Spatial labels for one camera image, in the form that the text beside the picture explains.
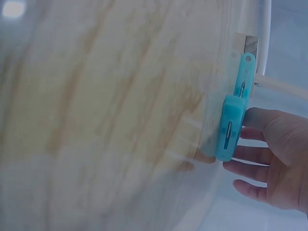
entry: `wooden board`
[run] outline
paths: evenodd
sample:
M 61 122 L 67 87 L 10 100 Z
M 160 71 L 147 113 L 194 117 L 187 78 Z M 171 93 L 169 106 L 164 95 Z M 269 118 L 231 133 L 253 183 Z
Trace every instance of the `wooden board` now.
M 256 16 L 257 0 L 29 0 L 2 17 L 1 230 L 197 230 L 221 174 L 198 150 L 215 154 Z

